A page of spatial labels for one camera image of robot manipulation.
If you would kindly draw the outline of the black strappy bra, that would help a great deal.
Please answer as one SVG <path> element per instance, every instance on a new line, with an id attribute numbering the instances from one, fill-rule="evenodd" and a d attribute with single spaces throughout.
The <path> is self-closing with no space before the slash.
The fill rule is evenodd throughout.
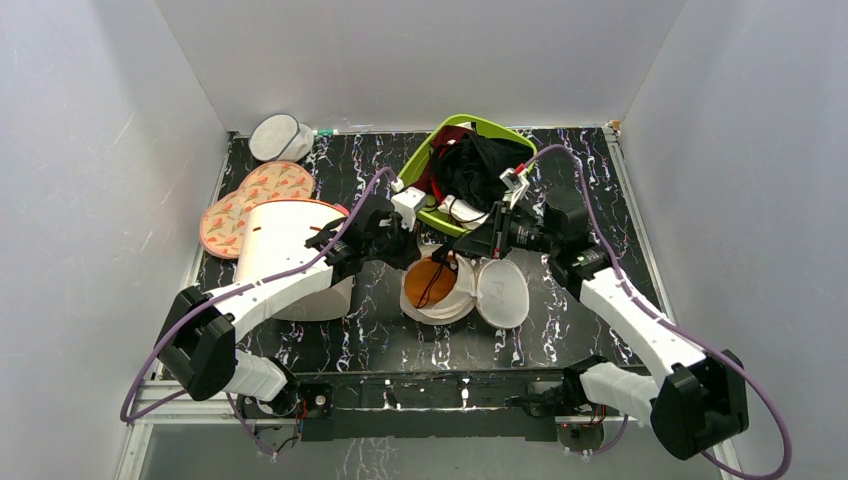
<path id="1" fill-rule="evenodd" d="M 489 213 L 505 193 L 505 186 L 492 169 L 490 140 L 476 133 L 466 134 L 448 148 L 434 168 L 445 197 L 453 195 L 474 208 Z"/>

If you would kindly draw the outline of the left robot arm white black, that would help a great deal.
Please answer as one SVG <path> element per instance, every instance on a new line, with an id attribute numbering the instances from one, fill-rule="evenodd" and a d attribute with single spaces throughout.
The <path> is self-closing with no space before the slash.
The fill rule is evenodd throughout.
<path id="1" fill-rule="evenodd" d="M 173 300 L 156 356 L 194 401 L 218 393 L 252 397 L 275 416 L 294 411 L 296 376 L 282 363 L 238 349 L 238 342 L 275 313 L 327 290 L 378 260 L 405 269 L 421 257 L 415 221 L 375 210 L 334 220 L 286 253 L 287 271 L 214 291 L 187 287 Z"/>

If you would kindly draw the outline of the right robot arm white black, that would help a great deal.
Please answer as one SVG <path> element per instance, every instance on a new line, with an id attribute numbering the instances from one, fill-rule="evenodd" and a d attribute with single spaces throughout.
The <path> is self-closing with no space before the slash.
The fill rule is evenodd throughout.
<path id="1" fill-rule="evenodd" d="M 452 242 L 470 258 L 501 260 L 539 252 L 555 281 L 603 319 L 636 353 L 647 374 L 592 356 L 564 371 L 563 400 L 577 414 L 606 405 L 647 423 L 675 458 L 687 460 L 749 427 L 741 363 L 708 353 L 666 328 L 662 313 L 630 286 L 592 235 L 592 216 L 574 195 L 549 198 L 541 215 L 497 202 L 484 223 Z"/>

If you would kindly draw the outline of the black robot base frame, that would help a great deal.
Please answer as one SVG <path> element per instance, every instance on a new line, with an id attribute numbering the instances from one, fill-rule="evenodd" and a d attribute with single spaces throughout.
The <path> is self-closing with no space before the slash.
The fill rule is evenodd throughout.
<path id="1" fill-rule="evenodd" d="M 275 452 L 366 437 L 519 438 L 596 451 L 622 414 L 568 397 L 561 368 L 322 373 L 299 377 L 283 413 L 244 395 L 236 410 Z"/>

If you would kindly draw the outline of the orange bra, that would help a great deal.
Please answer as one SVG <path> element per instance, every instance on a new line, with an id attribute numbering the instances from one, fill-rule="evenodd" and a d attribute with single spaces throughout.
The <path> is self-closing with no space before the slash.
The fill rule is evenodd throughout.
<path id="1" fill-rule="evenodd" d="M 425 255 L 405 272 L 404 298 L 418 309 L 432 307 L 451 293 L 457 279 L 458 264 L 451 255 L 442 262 Z"/>

